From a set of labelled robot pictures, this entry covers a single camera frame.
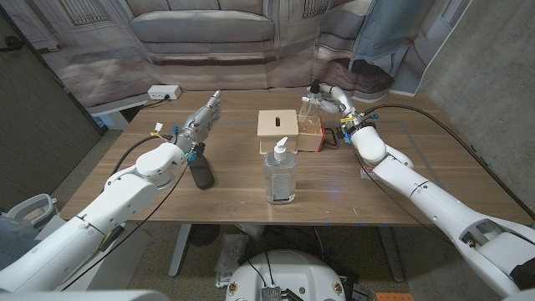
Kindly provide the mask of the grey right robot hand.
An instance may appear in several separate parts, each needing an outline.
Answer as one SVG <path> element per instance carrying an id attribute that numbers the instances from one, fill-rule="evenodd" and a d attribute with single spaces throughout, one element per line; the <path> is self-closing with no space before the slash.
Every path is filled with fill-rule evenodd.
<path id="1" fill-rule="evenodd" d="M 340 87 L 314 81 L 302 101 L 330 114 L 340 113 L 342 123 L 347 129 L 354 127 L 357 130 L 364 122 L 364 115 L 355 109 L 352 101 Z"/>

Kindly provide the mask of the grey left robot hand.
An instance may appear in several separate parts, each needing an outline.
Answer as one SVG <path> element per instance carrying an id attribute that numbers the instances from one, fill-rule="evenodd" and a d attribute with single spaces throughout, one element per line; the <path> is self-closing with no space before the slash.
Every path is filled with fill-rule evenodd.
<path id="1" fill-rule="evenodd" d="M 178 146 L 185 153 L 202 143 L 211 128 L 220 118 L 221 91 L 214 95 L 198 111 L 192 113 L 187 119 L 172 144 Z"/>

